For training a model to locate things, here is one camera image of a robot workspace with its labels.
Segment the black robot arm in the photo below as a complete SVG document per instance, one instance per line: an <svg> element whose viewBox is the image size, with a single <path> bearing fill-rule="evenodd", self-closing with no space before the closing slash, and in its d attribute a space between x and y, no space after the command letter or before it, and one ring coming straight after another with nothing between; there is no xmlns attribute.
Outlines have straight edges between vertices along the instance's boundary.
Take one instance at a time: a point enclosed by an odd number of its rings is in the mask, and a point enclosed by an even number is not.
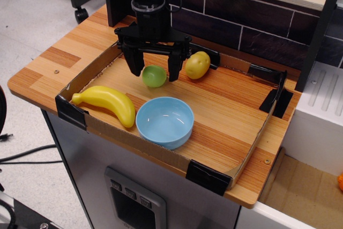
<svg viewBox="0 0 343 229"><path fill-rule="evenodd" d="M132 74L140 76L144 54L168 56L169 80L178 80L183 62L190 57L191 36L171 26L169 0L132 0L136 23L115 29L118 48Z"/></svg>

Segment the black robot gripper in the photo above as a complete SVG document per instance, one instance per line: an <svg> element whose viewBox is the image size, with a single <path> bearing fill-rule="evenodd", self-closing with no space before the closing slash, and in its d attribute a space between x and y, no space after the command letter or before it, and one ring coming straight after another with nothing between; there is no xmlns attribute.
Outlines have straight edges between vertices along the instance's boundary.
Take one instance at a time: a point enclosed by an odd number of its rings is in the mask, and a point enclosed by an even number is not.
<svg viewBox="0 0 343 229"><path fill-rule="evenodd" d="M144 54L168 55L169 81L178 80L183 61L191 55L191 36L171 27L171 10L165 0L144 5L131 1L137 21L115 29L118 48L122 50L132 74L139 77L143 70Z"/></svg>

